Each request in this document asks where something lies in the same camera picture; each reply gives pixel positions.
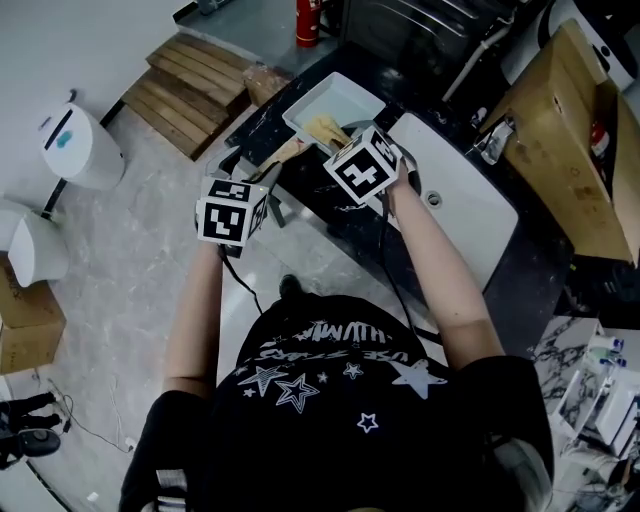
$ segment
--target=marble countertop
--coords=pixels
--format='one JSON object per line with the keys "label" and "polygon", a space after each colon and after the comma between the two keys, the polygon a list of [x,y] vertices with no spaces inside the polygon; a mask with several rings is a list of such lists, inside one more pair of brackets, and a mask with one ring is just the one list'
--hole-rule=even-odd
{"label": "marble countertop", "polygon": [[[226,143],[241,145],[244,157],[260,165],[294,134],[282,120],[282,113],[336,71],[387,104],[375,119],[384,130],[405,112],[412,112],[459,150],[470,147],[473,133],[447,105],[354,44],[337,49],[302,73]],[[326,158],[317,148],[308,150],[285,164],[278,184],[326,222],[332,236],[346,241],[357,261],[374,268],[378,265],[382,219],[371,208],[356,206],[338,187],[322,168]],[[518,212],[518,224],[484,296],[505,350],[531,357],[553,316],[573,248],[542,201],[508,163],[501,160],[489,166],[479,155],[470,159]],[[386,236],[387,267],[400,287],[424,303],[400,233],[390,228]]]}

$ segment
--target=white sink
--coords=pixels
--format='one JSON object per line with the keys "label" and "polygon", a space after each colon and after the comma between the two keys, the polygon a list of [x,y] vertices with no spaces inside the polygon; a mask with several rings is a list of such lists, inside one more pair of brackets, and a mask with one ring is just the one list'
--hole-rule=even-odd
{"label": "white sink", "polygon": [[[429,211],[484,289],[518,222],[518,214],[491,183],[451,144],[413,114],[404,114],[389,131],[416,160],[422,200],[430,192],[441,199]],[[382,214],[377,198],[369,206]],[[398,228],[397,222],[389,222]]]}

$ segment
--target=shoe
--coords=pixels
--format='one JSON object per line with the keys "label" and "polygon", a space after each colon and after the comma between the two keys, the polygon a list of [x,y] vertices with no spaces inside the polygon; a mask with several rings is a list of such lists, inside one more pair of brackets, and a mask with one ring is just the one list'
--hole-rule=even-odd
{"label": "shoe", "polygon": [[293,274],[287,274],[280,281],[280,298],[289,298],[292,295],[299,295],[304,293],[302,291],[302,286],[300,286],[300,281]]}

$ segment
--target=white bin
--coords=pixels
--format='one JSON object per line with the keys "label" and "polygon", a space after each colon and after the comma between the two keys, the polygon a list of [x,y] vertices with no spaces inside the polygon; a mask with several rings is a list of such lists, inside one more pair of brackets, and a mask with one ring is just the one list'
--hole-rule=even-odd
{"label": "white bin", "polygon": [[18,223],[9,261],[23,288],[36,281],[62,279],[69,271],[67,246],[55,225],[31,212]]}
{"label": "white bin", "polygon": [[100,123],[77,105],[66,104],[43,131],[42,155],[60,178],[98,190],[109,190],[122,178],[120,148]]}
{"label": "white bin", "polygon": [[0,251],[9,250],[18,224],[28,213],[31,210],[26,206],[0,199]]}

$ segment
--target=sleeve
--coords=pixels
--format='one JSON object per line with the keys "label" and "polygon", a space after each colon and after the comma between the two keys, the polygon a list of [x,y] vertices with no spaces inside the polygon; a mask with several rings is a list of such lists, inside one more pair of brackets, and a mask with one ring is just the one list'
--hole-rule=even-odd
{"label": "sleeve", "polygon": [[154,402],[122,484],[121,512],[140,512],[155,500],[160,491],[157,470],[193,466],[207,404],[182,391],[168,391]]}
{"label": "sleeve", "polygon": [[520,357],[489,357],[464,367],[454,381],[474,430],[530,444],[553,481],[551,430],[533,364]]}

